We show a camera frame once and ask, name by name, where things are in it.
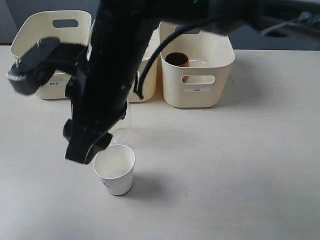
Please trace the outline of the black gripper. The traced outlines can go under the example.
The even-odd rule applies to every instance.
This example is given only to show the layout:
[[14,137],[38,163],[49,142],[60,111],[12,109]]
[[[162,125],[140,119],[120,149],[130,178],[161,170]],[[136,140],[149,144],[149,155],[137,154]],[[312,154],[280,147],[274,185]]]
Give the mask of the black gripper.
[[63,136],[67,160],[88,165],[111,143],[110,129],[125,115],[127,98],[140,64],[140,50],[88,47],[77,57],[65,95],[71,118]]

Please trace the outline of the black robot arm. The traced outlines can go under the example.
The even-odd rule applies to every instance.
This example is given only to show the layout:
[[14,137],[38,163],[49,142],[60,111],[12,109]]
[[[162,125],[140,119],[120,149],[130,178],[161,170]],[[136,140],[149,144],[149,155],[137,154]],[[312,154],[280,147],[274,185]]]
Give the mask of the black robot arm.
[[89,164],[106,149],[109,130],[125,115],[134,91],[143,98],[147,72],[168,41],[153,53],[144,71],[138,68],[151,36],[161,21],[227,35],[242,24],[256,26],[260,0],[102,0],[91,39],[79,56],[66,86],[72,117],[63,128],[68,140],[65,158]]

